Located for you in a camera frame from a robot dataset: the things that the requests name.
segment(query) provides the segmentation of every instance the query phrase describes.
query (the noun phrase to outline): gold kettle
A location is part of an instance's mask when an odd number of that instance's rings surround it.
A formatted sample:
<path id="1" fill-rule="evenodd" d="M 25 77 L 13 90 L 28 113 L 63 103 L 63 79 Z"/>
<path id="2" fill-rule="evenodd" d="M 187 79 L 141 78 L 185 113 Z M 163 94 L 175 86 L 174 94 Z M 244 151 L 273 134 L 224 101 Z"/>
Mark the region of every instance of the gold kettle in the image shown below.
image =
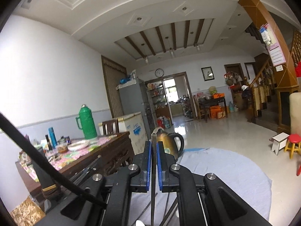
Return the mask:
<path id="1" fill-rule="evenodd" d="M 162 141 L 164 146 L 164 151 L 167 154 L 171 154 L 175 157 L 177 161 L 178 158 L 182 155 L 184 149 L 184 139 L 178 133 L 167 133 L 162 127 L 157 127 L 154 129 L 154 133 L 157 134 L 157 142 Z M 175 138 L 178 137 L 181 142 L 180 149 L 178 149 Z"/>

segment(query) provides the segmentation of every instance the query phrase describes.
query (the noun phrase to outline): light blue cloth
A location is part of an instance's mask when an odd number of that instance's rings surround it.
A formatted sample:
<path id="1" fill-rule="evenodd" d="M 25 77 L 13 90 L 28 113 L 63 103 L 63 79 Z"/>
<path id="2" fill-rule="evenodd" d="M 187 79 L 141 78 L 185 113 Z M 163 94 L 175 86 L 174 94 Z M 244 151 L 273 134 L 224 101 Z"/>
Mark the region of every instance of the light blue cloth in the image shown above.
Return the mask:
<path id="1" fill-rule="evenodd" d="M 236 152 L 223 149 L 201 149 L 198 151 L 184 150 L 177 162 L 187 167 L 192 173 L 205 175 L 215 173 L 234 192 L 245 200 L 266 220 L 271 209 L 271 185 L 272 181 L 249 158 Z M 156 181 L 156 206 L 155 225 L 159 225 L 163 219 L 167 193 L 159 191 L 158 179 Z M 170 193 L 168 208 L 173 203 L 176 193 Z M 129 215 L 129 225 L 132 225 L 150 202 L 151 194 L 133 193 Z M 150 225 L 151 207 L 141 216 L 140 220 L 145 225 Z M 174 216 L 169 226 L 179 225 L 179 220 Z"/>

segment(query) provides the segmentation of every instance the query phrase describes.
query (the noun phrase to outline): metal bolt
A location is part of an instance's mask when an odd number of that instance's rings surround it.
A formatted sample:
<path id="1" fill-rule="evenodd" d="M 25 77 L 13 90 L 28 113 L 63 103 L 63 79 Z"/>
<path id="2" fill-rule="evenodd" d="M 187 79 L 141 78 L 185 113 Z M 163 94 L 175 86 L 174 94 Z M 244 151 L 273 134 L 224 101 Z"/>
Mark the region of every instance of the metal bolt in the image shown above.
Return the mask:
<path id="1" fill-rule="evenodd" d="M 102 175 L 99 174 L 99 173 L 94 174 L 94 175 L 92 176 L 92 179 L 93 179 L 94 181 L 99 181 L 99 180 L 102 179 Z"/>
<path id="2" fill-rule="evenodd" d="M 128 166 L 128 168 L 129 168 L 131 171 L 134 171 L 134 170 L 136 170 L 136 169 L 138 168 L 138 165 L 136 165 L 136 164 L 130 164 L 130 165 Z"/>
<path id="3" fill-rule="evenodd" d="M 172 165 L 171 165 L 171 169 L 172 169 L 172 170 L 179 170 L 180 167 L 181 167 L 181 166 L 180 166 L 179 164 L 172 164 Z"/>
<path id="4" fill-rule="evenodd" d="M 216 175 L 215 175 L 214 173 L 212 173 L 212 172 L 211 172 L 211 173 L 207 173 L 206 176 L 207 176 L 207 178 L 210 179 L 210 180 L 216 179 Z"/>

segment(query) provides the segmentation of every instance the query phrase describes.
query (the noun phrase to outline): brown column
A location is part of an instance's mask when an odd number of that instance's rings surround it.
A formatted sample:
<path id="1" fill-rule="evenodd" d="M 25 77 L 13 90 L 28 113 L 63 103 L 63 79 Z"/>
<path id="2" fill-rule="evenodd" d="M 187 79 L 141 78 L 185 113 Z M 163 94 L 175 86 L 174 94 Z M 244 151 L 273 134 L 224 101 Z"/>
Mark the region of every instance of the brown column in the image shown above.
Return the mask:
<path id="1" fill-rule="evenodd" d="M 299 89 L 290 51 L 276 22 L 260 0 L 239 0 L 238 4 L 246 10 L 257 29 L 269 23 L 282 48 L 286 63 L 283 64 L 283 71 L 276 72 L 274 70 L 279 106 L 278 131 L 290 132 L 289 95 Z"/>

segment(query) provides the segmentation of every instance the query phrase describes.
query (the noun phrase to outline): black kettle handle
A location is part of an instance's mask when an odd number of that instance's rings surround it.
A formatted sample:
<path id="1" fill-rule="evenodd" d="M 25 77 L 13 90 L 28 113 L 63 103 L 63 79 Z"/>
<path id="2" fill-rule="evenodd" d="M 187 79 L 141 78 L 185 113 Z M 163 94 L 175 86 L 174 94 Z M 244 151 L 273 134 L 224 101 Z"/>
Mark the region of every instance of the black kettle handle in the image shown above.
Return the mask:
<path id="1" fill-rule="evenodd" d="M 183 153 L 183 149 L 184 149 L 184 139 L 182 137 L 182 135 L 178 134 L 178 133 L 170 133 L 169 136 L 174 140 L 176 137 L 178 137 L 181 141 L 181 147 L 178 150 L 178 157 L 180 157 Z"/>

